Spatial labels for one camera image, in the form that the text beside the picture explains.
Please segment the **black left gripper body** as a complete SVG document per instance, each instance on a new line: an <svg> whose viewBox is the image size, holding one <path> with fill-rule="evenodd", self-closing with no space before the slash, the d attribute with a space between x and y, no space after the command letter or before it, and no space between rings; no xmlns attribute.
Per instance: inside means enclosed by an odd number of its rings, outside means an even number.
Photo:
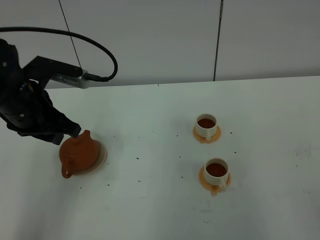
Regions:
<svg viewBox="0 0 320 240"><path fill-rule="evenodd" d="M21 137L35 138L36 132L58 133L58 114L47 91L35 81L0 92L0 117Z"/></svg>

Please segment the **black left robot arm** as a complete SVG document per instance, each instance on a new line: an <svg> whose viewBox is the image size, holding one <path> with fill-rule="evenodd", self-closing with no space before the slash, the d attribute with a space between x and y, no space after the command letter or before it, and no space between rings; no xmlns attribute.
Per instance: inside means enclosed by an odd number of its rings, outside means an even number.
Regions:
<svg viewBox="0 0 320 240"><path fill-rule="evenodd" d="M81 127L54 106L45 87L49 80L81 77L73 65L37 56L25 67L17 48L0 41L0 117L8 129L59 145L65 135L77 138Z"/></svg>

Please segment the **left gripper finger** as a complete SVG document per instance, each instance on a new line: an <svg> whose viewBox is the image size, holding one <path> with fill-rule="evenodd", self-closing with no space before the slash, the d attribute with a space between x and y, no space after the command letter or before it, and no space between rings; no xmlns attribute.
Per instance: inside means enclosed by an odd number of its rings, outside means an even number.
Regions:
<svg viewBox="0 0 320 240"><path fill-rule="evenodd" d="M56 129L59 133L69 135L72 138L77 138L81 131L80 125L71 121L63 113L57 115Z"/></svg>
<svg viewBox="0 0 320 240"><path fill-rule="evenodd" d="M52 143L54 145L60 145L63 140L63 133L61 132L50 132L50 131L39 131L34 134L36 139Z"/></svg>

